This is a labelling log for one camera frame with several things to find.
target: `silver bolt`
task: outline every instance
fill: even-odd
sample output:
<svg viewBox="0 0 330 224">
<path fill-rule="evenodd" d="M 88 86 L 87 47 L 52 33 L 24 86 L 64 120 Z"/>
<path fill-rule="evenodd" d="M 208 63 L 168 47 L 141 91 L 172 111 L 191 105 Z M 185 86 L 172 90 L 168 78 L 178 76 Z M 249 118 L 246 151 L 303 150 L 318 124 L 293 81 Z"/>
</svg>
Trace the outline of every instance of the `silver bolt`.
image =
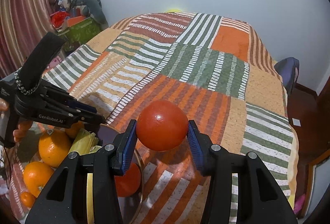
<svg viewBox="0 0 330 224">
<path fill-rule="evenodd" d="M 214 151 L 219 151 L 221 149 L 221 147 L 218 144 L 213 144 L 211 146 L 211 149 L 214 150 Z"/>
<path fill-rule="evenodd" d="M 68 154 L 69 159 L 74 159 L 77 157 L 77 152 L 73 151 Z"/>
<path fill-rule="evenodd" d="M 105 145 L 104 148 L 105 148 L 106 151 L 111 151 L 111 150 L 114 149 L 114 145 L 113 144 L 108 144 L 108 145 Z"/>
<path fill-rule="evenodd" d="M 255 159 L 255 158 L 257 158 L 257 154 L 255 153 L 255 152 L 249 152 L 248 154 L 247 154 L 251 159 Z"/>
</svg>

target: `finger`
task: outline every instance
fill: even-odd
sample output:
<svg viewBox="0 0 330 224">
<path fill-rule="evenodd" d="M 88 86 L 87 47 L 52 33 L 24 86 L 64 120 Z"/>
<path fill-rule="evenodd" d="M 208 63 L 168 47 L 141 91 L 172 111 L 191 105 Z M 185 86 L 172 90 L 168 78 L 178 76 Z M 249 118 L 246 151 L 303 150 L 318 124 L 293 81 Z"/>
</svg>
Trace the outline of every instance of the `finger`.
<svg viewBox="0 0 330 224">
<path fill-rule="evenodd" d="M 31 128 L 32 124 L 33 121 L 23 121 L 19 123 L 18 128 L 21 131 L 27 131 Z"/>
<path fill-rule="evenodd" d="M 21 142 L 22 138 L 18 138 L 18 137 L 14 137 L 14 142 L 17 143 L 17 142 Z"/>
<path fill-rule="evenodd" d="M 7 111 L 8 108 L 9 108 L 9 104 L 5 100 L 0 98 L 0 111 Z"/>
<path fill-rule="evenodd" d="M 21 137 L 25 137 L 26 135 L 26 131 L 23 131 L 23 130 L 14 130 L 13 132 L 13 136 L 16 137 L 16 138 L 21 138 Z"/>
</svg>

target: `orange fruit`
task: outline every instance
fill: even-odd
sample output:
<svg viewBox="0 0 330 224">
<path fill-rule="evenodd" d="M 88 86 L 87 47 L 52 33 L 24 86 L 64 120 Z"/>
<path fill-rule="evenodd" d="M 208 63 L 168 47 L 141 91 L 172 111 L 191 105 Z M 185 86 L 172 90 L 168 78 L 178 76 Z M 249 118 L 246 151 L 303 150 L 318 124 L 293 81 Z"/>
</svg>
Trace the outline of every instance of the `orange fruit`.
<svg viewBox="0 0 330 224">
<path fill-rule="evenodd" d="M 136 123 L 136 135 L 147 148 L 167 151 L 179 146 L 188 132 L 188 118 L 175 104 L 157 100 L 145 107 Z"/>
<path fill-rule="evenodd" d="M 38 197 L 53 173 L 54 170 L 47 164 L 33 161 L 25 167 L 23 180 L 29 192 L 34 197 Z"/>
<path fill-rule="evenodd" d="M 71 148 L 65 132 L 58 129 L 45 131 L 39 139 L 39 154 L 45 164 L 57 168 Z"/>
<path fill-rule="evenodd" d="M 24 204 L 26 207 L 31 208 L 34 204 L 36 197 L 34 197 L 31 193 L 24 191 L 19 196 L 22 204 Z"/>
<path fill-rule="evenodd" d="M 137 164 L 131 163 L 123 176 L 115 176 L 118 197 L 128 197 L 136 193 L 141 183 L 141 172 Z"/>
<path fill-rule="evenodd" d="M 75 139 L 81 128 L 84 128 L 84 123 L 81 121 L 78 121 L 78 122 L 72 124 L 69 129 L 66 128 L 65 132 L 70 138 Z"/>
</svg>

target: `striped curtain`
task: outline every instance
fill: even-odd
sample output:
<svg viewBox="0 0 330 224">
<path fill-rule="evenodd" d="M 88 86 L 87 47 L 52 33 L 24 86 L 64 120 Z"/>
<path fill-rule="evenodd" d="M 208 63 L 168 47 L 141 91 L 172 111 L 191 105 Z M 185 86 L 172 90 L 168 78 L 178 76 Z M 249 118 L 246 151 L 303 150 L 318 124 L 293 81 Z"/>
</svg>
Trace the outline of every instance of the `striped curtain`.
<svg viewBox="0 0 330 224">
<path fill-rule="evenodd" d="M 40 39 L 54 31 L 57 0 L 0 0 L 0 77 L 18 69 Z"/>
</svg>

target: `wooden floor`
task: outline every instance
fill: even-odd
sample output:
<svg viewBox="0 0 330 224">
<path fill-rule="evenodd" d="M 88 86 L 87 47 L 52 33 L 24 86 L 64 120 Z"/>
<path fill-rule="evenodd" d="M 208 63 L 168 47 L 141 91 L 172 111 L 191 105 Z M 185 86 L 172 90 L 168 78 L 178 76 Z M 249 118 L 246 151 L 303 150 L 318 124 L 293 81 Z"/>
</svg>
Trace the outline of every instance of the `wooden floor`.
<svg viewBox="0 0 330 224">
<path fill-rule="evenodd" d="M 299 141 L 296 191 L 298 198 L 306 193 L 308 163 L 330 148 L 330 115 L 317 107 L 312 95 L 294 89 L 288 98 L 288 117 Z M 301 127 L 294 126 L 292 118 L 299 119 Z"/>
</svg>

